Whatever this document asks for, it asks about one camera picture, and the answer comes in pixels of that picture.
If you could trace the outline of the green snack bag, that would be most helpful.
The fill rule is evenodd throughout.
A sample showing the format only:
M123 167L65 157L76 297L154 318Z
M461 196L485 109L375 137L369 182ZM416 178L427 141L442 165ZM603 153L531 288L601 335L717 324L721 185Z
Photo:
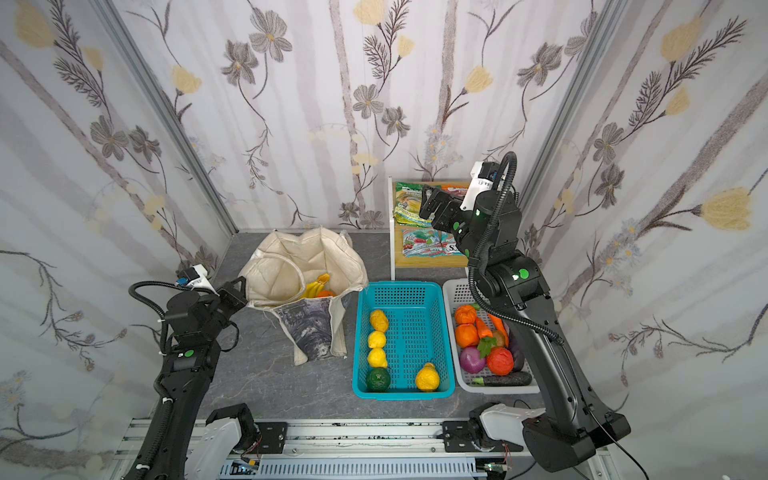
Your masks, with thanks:
M419 212L422 203L422 184L397 182L394 188L394 219L400 225L430 228L431 219Z

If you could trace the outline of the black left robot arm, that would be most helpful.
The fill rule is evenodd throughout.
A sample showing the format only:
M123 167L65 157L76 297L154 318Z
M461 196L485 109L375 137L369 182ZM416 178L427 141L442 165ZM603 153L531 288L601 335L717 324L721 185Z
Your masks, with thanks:
M217 337L247 306L246 279L240 276L217 290L140 281L129 287L129 295L159 315L162 366L153 383L159 400L125 477L182 479L194 422L222 352Z

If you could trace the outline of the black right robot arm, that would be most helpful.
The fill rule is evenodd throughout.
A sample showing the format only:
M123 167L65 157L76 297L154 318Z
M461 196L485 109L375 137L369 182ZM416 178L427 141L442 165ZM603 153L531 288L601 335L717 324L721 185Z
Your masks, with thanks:
M566 341L538 264L518 247L521 211L513 190L517 156L478 162L463 198L426 186L419 215L451 234L467 257L468 286L486 313L505 322L543 396L538 410L487 404L477 438L523 446L548 472L576 467L631 432L626 417L591 387Z

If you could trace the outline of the yellow banana bunch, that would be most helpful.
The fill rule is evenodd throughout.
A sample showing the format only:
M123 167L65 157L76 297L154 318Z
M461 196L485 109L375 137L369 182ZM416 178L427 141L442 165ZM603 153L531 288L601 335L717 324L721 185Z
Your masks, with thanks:
M326 284L330 280L330 275L325 273L317 277L317 279L306 286L306 289L302 295L303 298L317 298L319 294L324 290Z

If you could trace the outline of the cream canvas tote bag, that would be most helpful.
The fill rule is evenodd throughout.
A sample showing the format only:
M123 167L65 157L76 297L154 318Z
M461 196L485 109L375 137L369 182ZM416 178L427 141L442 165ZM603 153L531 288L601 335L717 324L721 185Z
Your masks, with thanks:
M335 297L303 298L322 274ZM274 317L293 347L296 366L347 355L343 318L351 295L368 275L351 236L323 227L301 235L274 231L257 247L239 275L246 279L247 306Z

